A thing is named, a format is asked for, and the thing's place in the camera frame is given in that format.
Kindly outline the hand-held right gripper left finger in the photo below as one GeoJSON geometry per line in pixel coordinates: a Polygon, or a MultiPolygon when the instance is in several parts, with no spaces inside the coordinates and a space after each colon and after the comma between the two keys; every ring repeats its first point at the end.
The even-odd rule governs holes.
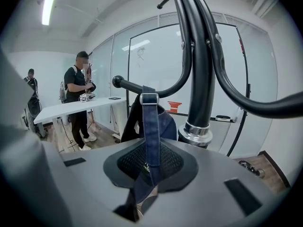
{"type": "Polygon", "coordinates": [[[38,139],[14,146],[14,190],[49,227],[136,227],[127,191],[105,178],[88,152],[60,154],[38,139]]]}

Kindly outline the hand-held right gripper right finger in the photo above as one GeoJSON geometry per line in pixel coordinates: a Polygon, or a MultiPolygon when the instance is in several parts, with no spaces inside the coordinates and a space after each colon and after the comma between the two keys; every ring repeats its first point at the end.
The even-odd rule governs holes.
{"type": "Polygon", "coordinates": [[[239,224],[246,216],[225,185],[238,179],[261,204],[248,218],[262,222],[289,193],[272,192],[262,180],[237,161],[217,152],[165,140],[195,157],[198,173],[179,192],[160,194],[142,218],[144,227],[224,227],[239,224]]]}

